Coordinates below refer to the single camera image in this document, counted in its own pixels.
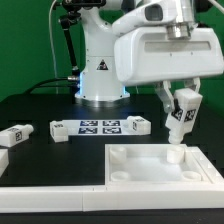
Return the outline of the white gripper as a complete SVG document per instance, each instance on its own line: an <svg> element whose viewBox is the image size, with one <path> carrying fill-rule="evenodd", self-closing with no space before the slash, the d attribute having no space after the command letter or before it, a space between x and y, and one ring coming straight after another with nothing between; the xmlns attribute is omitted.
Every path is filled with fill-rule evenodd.
<svg viewBox="0 0 224 224"><path fill-rule="evenodd" d="M125 86L159 82L155 92L166 113L175 109L169 81L187 79L184 86L198 93L199 77L224 72L221 47L210 28L194 29L189 40L169 40L164 27L138 28L115 42L114 56L118 80Z"/></svg>

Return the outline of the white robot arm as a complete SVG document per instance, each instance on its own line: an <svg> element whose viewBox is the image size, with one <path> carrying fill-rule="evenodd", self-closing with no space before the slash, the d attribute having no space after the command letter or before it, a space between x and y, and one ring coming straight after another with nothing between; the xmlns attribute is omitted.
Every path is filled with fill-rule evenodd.
<svg viewBox="0 0 224 224"><path fill-rule="evenodd" d="M194 20L196 10L209 8L206 0L63 0L63 7L84 28L81 100L114 103L128 95L126 86L153 83L171 112L172 81L198 90L201 77L224 72L216 34Z"/></svg>

